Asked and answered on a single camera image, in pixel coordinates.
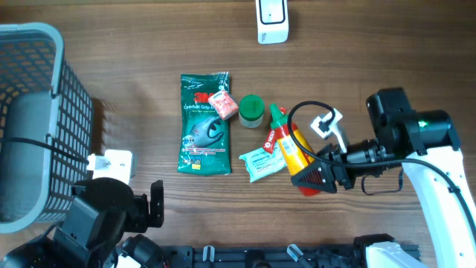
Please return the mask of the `red yellow sauce bottle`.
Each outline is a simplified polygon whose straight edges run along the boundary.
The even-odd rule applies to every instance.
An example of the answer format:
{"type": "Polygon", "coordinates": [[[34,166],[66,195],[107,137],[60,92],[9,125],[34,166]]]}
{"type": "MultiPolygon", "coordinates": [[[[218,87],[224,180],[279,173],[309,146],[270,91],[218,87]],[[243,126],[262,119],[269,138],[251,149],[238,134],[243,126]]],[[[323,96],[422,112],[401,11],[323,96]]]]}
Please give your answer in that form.
{"type": "Polygon", "coordinates": [[[272,127],[275,130],[275,138],[277,144],[280,146],[281,153],[286,161],[287,168],[291,176],[300,172],[304,168],[312,164],[315,159],[307,153],[303,152],[296,143],[292,140],[291,133],[295,135],[298,141],[310,152],[313,153],[309,143],[304,138],[298,127],[292,123],[291,128],[288,128],[288,115],[282,115],[278,105],[272,103],[269,108],[272,109],[273,121],[272,127]]]}

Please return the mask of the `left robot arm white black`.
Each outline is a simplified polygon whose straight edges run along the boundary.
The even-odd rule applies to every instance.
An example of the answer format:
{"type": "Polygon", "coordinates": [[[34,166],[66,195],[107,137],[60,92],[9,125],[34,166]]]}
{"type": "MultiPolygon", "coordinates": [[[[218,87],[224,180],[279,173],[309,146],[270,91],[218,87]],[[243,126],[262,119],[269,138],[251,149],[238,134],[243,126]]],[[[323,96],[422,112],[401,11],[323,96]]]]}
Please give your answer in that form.
{"type": "Polygon", "coordinates": [[[126,232],[143,234],[164,223],[164,186],[135,195],[124,182],[99,178],[77,182],[64,220],[5,255],[2,267],[103,267],[126,232]]]}

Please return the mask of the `green 3M gloves packet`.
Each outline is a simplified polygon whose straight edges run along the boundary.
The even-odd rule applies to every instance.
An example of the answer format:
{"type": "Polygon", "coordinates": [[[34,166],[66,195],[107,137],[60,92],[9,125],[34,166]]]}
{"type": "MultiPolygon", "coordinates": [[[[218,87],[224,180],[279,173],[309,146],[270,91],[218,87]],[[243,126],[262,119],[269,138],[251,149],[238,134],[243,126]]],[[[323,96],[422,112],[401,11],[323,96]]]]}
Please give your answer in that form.
{"type": "Polygon", "coordinates": [[[210,96],[221,90],[231,91],[227,72],[181,75],[179,173],[231,173],[229,123],[208,102],[210,96]]]}

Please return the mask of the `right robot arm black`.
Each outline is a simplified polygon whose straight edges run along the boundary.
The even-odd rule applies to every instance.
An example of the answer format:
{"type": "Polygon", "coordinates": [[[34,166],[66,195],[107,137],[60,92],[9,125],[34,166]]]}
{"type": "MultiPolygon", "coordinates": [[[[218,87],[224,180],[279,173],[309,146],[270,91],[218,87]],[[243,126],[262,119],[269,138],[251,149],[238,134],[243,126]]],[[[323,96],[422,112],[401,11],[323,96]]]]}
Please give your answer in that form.
{"type": "Polygon", "coordinates": [[[334,194],[353,188],[357,177],[401,168],[416,191],[440,267],[475,266],[475,203],[463,167],[460,139],[447,112],[417,112],[402,88],[380,89],[366,100],[375,138],[350,144],[337,112],[314,121],[321,138],[339,145],[312,153],[314,162],[292,176],[292,184],[334,194]]]}

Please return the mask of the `green-lid white jar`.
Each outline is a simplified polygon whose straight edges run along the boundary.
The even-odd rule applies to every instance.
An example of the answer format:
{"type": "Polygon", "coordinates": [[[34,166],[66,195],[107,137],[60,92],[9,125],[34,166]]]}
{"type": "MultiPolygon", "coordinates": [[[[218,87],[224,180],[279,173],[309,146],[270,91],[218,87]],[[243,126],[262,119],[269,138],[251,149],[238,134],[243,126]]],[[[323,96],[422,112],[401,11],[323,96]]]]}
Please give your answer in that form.
{"type": "Polygon", "coordinates": [[[258,95],[246,95],[239,102],[239,121],[246,128],[256,128],[263,122],[265,104],[258,95]]]}

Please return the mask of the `white wet wipes pack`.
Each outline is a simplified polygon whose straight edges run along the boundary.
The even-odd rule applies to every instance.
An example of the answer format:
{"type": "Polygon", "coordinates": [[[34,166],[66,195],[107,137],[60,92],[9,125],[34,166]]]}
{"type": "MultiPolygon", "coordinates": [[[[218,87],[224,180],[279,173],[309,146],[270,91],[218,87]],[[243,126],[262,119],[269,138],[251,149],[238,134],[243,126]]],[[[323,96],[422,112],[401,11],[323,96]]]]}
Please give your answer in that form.
{"type": "Polygon", "coordinates": [[[272,175],[286,167],[286,161],[278,144],[274,146],[272,153],[265,151],[261,147],[242,154],[239,159],[245,162],[245,168],[250,176],[250,183],[272,175]]]}

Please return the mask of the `pink tissue packet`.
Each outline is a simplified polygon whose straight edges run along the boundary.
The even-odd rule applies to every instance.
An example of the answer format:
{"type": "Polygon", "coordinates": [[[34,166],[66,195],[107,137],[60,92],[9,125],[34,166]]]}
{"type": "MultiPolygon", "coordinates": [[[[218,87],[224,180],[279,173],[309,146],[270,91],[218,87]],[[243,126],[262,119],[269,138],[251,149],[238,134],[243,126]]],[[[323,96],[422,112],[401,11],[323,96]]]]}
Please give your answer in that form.
{"type": "Polygon", "coordinates": [[[220,90],[208,98],[208,103],[216,110],[222,120],[228,120],[239,111],[237,102],[225,90],[220,90]]]}

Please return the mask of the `red Nescafe stick sachet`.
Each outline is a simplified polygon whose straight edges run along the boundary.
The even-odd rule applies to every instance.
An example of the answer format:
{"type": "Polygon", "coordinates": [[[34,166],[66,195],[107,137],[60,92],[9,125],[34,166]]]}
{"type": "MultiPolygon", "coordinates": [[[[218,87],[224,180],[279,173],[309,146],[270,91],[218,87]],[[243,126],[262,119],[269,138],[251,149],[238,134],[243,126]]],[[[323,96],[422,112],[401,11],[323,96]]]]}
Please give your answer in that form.
{"type": "MultiPolygon", "coordinates": [[[[280,113],[282,115],[285,115],[286,114],[286,108],[285,107],[278,107],[279,110],[280,110],[280,113]]],[[[264,151],[266,151],[267,153],[269,154],[272,154],[274,152],[274,148],[275,148],[275,143],[276,143],[276,138],[275,138],[275,130],[274,128],[272,127],[272,121],[274,120],[273,119],[273,115],[272,115],[272,109],[270,107],[270,113],[271,113],[271,129],[267,135],[267,138],[266,138],[266,142],[264,143],[263,145],[263,149],[264,151]]]]}

